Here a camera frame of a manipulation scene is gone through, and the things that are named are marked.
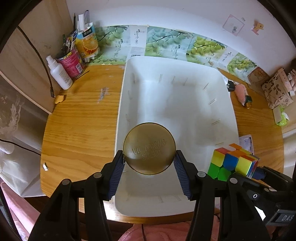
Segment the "wooden cabinet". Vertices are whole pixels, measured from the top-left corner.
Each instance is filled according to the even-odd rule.
[[[47,65],[46,57],[62,47],[62,35],[68,35],[73,24],[66,0],[43,0],[19,24]],[[0,75],[22,95],[41,109],[52,113],[54,99],[46,71],[33,48],[15,29],[0,54]],[[54,93],[61,88],[52,78]]]

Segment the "barcode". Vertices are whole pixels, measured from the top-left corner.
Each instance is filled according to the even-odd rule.
[[[82,72],[82,67],[81,67],[80,63],[78,63],[78,64],[76,65],[76,69],[78,70],[79,73]]]

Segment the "wood grain surface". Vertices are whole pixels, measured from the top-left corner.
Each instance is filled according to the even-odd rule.
[[[85,75],[62,93],[65,100],[49,115],[41,155],[41,188],[51,196],[59,183],[69,178],[88,178],[112,161],[115,131],[124,66],[89,66]],[[222,72],[229,79],[235,76]],[[102,98],[101,90],[108,88]],[[251,134],[260,165],[283,171],[284,148],[281,128],[274,123],[272,110],[264,97],[247,88],[253,98],[251,109],[244,108],[231,93],[239,135]],[[42,165],[46,162],[48,171]],[[84,212],[83,199],[79,210]],[[192,213],[166,217],[127,217],[120,214],[112,201],[105,202],[107,218],[130,223],[175,223],[190,220]]]
[[[43,0],[19,24],[40,53],[45,65],[63,45],[62,35],[73,30],[66,0]],[[0,75],[17,91],[47,113],[54,99],[45,69],[33,48],[18,29],[12,33],[0,54]],[[61,87],[51,78],[54,92]]]

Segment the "pen holder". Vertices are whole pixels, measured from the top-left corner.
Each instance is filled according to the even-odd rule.
[[[64,57],[58,58],[57,62],[61,63],[61,65],[64,67],[71,78],[79,77],[83,73],[83,70],[85,68],[76,47],[74,47]]]

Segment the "white wall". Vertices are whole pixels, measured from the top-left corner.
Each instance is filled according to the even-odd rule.
[[[100,26],[150,25],[213,38],[246,55],[269,75],[296,57],[296,48],[279,22],[257,0],[67,0],[70,15],[90,11]],[[238,36],[222,28],[228,16],[245,19]],[[264,24],[257,36],[254,20]]]
[[[292,177],[296,162],[296,129],[283,134],[284,174]]]

